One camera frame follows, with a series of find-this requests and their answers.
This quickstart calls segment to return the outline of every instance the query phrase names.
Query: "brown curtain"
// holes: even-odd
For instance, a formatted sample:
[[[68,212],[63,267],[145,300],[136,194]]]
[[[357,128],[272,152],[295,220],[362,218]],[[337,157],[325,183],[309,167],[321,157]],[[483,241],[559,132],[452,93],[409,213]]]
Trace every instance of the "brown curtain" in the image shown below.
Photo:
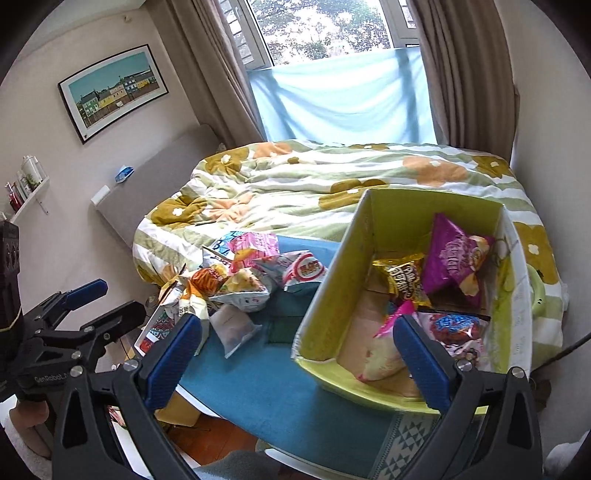
[[[146,6],[200,123],[228,148],[263,140],[246,71],[217,0]]]
[[[493,0],[411,0],[437,141],[510,160],[511,59]]]

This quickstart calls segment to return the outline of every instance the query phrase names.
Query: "blue gripper pad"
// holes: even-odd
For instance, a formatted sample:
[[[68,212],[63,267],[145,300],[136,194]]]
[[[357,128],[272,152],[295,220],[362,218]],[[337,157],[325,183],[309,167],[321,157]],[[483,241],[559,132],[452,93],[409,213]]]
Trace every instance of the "blue gripper pad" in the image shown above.
[[[142,360],[138,386],[148,410],[164,408],[201,342],[201,320],[185,314]]]
[[[414,318],[407,315],[403,315],[396,320],[392,334],[396,348],[398,348],[429,408],[439,410],[441,414],[447,412],[452,404],[451,372],[446,372],[437,362],[436,356],[433,355],[430,348],[427,347],[428,344],[426,344],[426,342],[431,344],[436,342],[433,342],[427,336]],[[449,354],[438,343],[429,345],[429,347],[439,347],[451,360]]]
[[[107,295],[108,288],[107,282],[101,280],[100,278],[98,280],[91,281],[86,285],[66,293],[66,298],[64,299],[64,308],[66,310],[77,310],[87,303]]]

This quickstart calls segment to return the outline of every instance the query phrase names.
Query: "wall shelf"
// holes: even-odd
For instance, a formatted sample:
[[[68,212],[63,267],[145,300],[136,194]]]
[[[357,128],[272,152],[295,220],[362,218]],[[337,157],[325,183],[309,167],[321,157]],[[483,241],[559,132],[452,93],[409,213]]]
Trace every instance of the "wall shelf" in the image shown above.
[[[20,207],[18,209],[18,212],[15,213],[11,218],[10,218],[10,222],[14,223],[15,225],[18,225],[18,221],[21,219],[23,213],[29,209],[30,205],[33,204],[34,202],[37,202],[39,204],[39,206],[43,209],[43,212],[45,212],[46,215],[49,215],[49,212],[47,211],[47,209],[43,206],[43,204],[41,203],[41,195],[43,195],[43,193],[45,193],[45,191],[47,190],[47,187],[49,185],[49,177],[45,178],[45,180],[43,180],[39,186],[33,191],[33,193],[31,193],[31,196],[28,197],[25,200],[25,203],[22,204],[22,207]]]

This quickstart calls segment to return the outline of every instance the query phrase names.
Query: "black device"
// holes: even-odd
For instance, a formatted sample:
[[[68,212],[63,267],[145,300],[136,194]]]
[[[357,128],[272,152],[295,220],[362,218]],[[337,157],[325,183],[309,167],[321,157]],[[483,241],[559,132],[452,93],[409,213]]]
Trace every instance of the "black device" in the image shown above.
[[[142,478],[131,470],[116,438],[109,405],[121,409],[155,480],[197,478],[170,444],[153,412],[168,403],[193,357],[201,338],[199,319],[184,315],[142,359],[127,360],[114,371],[95,373],[105,345],[143,322],[143,306],[130,302],[77,332],[55,331],[67,312],[106,292],[104,282],[98,281],[57,293],[23,315],[17,283],[18,228],[4,222],[0,232],[1,251],[5,252],[0,275],[0,379],[4,386],[0,398],[16,393],[19,398],[42,400],[49,391],[62,392],[54,432],[54,480]],[[523,370],[493,374],[455,362],[412,317],[397,320],[394,341],[427,403],[443,414],[401,479],[541,478],[540,432]],[[489,405],[484,426],[472,454],[458,468],[454,460],[479,405]],[[3,429],[0,455],[2,479],[36,478],[26,470]]]

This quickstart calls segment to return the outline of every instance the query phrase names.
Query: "painting of houses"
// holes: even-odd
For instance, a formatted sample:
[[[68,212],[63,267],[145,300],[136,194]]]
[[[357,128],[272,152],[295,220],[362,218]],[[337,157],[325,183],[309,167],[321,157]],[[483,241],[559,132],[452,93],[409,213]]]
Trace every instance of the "painting of houses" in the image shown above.
[[[95,63],[59,83],[82,142],[126,113],[168,93],[147,45]]]

